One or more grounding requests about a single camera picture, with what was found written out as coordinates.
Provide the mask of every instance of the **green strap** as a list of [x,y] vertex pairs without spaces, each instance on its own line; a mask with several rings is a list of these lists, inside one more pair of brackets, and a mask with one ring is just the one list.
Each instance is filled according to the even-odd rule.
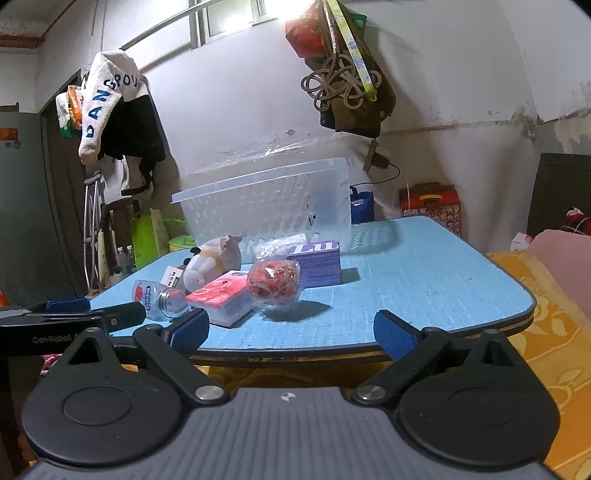
[[332,14],[335,16],[336,24],[339,27],[341,35],[343,35],[343,39],[345,40],[347,48],[349,49],[351,59],[353,60],[353,65],[355,65],[355,69],[357,70],[357,73],[359,73],[359,78],[361,78],[365,93],[367,94],[369,100],[375,102],[378,99],[378,92],[375,90],[374,84],[371,81],[368,68],[365,66],[365,62],[363,61],[363,57],[361,56],[357,42],[355,41],[353,33],[349,28],[349,24],[343,15],[343,11],[340,9],[339,2],[337,0],[325,1],[328,3]]

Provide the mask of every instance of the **red box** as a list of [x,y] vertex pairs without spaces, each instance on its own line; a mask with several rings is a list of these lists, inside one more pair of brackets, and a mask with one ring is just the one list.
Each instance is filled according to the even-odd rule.
[[406,189],[399,190],[398,197],[403,217],[428,216],[450,232],[462,235],[460,197],[454,185],[419,183],[410,189],[410,201]]

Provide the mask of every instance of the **white plastic basket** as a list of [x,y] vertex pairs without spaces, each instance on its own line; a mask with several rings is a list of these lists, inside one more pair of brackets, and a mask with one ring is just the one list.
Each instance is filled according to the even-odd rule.
[[197,245],[240,235],[243,259],[268,240],[317,233],[345,243],[351,229],[349,160],[327,158],[216,181],[175,193]]

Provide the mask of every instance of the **water bottle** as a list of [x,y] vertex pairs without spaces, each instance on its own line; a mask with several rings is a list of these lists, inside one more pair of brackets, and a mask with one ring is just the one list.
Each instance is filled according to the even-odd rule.
[[123,247],[117,247],[115,259],[117,260],[117,266],[121,269],[121,273],[127,277],[129,275],[127,272],[127,255],[125,255]]
[[133,292],[133,301],[144,306],[146,318],[156,322],[172,322],[191,310],[185,292],[155,281],[138,280]]
[[136,272],[135,268],[135,255],[134,255],[134,247],[132,245],[127,246],[127,269],[129,271],[129,275]]

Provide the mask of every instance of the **pink cushion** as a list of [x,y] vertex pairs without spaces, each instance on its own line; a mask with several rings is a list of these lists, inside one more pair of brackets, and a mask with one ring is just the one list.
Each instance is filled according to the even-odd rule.
[[591,319],[591,236],[545,230],[528,248]]

